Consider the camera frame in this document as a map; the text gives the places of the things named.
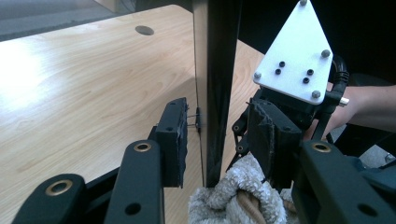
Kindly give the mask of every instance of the forearm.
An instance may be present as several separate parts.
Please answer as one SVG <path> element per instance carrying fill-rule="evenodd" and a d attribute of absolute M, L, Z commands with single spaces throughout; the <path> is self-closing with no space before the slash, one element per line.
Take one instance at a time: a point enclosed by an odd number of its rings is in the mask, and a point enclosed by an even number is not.
<path fill-rule="evenodd" d="M 396 133 L 396 86 L 348 87 L 345 97 L 354 107 L 349 123 Z"/>

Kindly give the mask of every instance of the person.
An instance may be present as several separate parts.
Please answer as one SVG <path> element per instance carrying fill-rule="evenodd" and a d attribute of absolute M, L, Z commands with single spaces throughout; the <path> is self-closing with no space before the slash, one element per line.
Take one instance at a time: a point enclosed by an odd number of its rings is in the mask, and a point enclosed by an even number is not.
<path fill-rule="evenodd" d="M 332 84 L 329 83 L 327 89 L 331 88 Z M 346 87 L 344 97 L 349 99 L 348 105 L 336 107 L 326 126 L 323 138 L 331 130 L 346 123 L 396 133 L 396 85 L 349 86 Z M 304 140 L 311 138 L 317 124 L 318 121 L 314 120 L 311 127 L 304 133 Z"/>

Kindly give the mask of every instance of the terry cloth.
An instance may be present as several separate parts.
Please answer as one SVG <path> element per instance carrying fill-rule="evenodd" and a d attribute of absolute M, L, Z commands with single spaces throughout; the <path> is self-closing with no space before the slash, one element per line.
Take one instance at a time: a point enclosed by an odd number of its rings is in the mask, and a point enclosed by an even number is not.
<path fill-rule="evenodd" d="M 248 154 L 214 188 L 199 188 L 189 202 L 189 223 L 287 223 L 279 193 Z"/>

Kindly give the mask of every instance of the wooden tabletop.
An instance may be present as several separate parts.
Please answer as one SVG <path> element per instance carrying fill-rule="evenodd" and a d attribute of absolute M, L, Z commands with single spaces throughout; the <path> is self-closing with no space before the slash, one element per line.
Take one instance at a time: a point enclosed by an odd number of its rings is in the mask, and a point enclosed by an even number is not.
<path fill-rule="evenodd" d="M 135 27 L 150 27 L 141 35 Z M 195 113 L 192 14 L 169 6 L 0 43 L 0 223 L 10 223 L 44 180 L 88 183 L 120 166 L 147 139 L 169 101 Z M 238 43 L 223 167 L 234 154 L 231 125 L 257 86 L 262 55 Z M 167 223 L 186 223 L 202 186 L 199 136 L 189 129 L 184 189 L 165 189 Z"/>

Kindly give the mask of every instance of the black vertical pole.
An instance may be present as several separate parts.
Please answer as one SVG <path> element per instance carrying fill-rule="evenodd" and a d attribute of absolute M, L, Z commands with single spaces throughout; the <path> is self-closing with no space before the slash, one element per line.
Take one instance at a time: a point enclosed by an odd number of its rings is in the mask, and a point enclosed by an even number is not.
<path fill-rule="evenodd" d="M 219 182 L 242 0 L 193 0 L 197 101 L 206 187 Z"/>

